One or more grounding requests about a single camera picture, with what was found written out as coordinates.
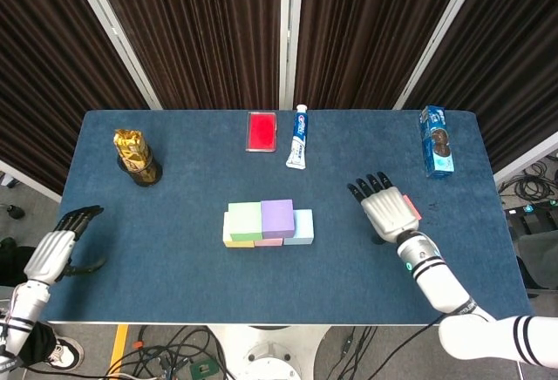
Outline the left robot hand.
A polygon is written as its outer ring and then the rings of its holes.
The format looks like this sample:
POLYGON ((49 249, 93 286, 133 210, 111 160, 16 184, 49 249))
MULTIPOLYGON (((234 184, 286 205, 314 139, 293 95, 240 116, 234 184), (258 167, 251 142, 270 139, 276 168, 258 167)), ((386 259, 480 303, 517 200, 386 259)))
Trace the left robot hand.
POLYGON ((71 264, 71 255, 91 220, 103 211, 103 207, 95 205, 66 213, 35 248, 24 268, 27 280, 51 286, 65 276, 89 275, 102 268, 105 257, 80 267, 71 264))

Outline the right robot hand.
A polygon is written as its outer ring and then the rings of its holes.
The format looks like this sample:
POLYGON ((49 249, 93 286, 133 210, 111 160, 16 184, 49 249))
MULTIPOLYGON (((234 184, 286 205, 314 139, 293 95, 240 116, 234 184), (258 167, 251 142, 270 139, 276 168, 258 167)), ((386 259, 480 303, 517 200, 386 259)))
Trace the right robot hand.
POLYGON ((401 235, 419 229, 419 218, 385 173, 369 173, 347 189, 383 243, 397 243, 401 235))

